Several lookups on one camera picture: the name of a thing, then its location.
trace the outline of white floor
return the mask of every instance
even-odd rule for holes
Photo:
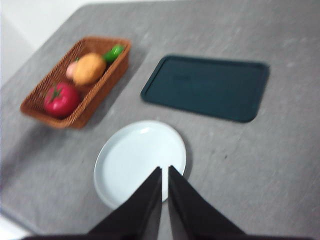
[[[88,3],[129,1],[136,0],[1,0],[1,87],[76,9]],[[0,240],[28,234],[0,215]]]

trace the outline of toy tomato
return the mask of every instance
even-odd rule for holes
[[[44,98],[44,109],[53,117],[65,118],[77,108],[80,101],[77,89],[61,82],[49,89]]]

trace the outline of round plate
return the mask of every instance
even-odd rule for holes
[[[182,175],[186,147],[171,126],[138,121],[116,132],[101,149],[94,167],[94,186],[101,200],[115,209],[123,204],[153,170],[162,169],[162,201],[168,198],[168,167]]]

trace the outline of pink fruit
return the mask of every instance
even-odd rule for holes
[[[65,75],[66,75],[66,77],[68,79],[72,79],[73,78],[76,66],[77,66],[77,62],[74,61],[74,62],[70,63],[69,66],[66,68]]]

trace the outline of woven basket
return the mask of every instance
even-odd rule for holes
[[[48,90],[59,82],[74,85],[73,81],[66,77],[68,65],[77,57],[90,52],[103,55],[116,44],[123,45],[124,50],[111,65],[107,66],[103,76],[94,84],[75,86],[81,95],[82,101],[73,113],[64,119],[57,119],[48,115],[44,110],[44,99]],[[90,36],[81,39],[25,98],[20,106],[20,110],[24,114],[54,128],[71,127],[79,129],[84,127],[102,100],[127,70],[130,47],[130,41],[122,38]]]

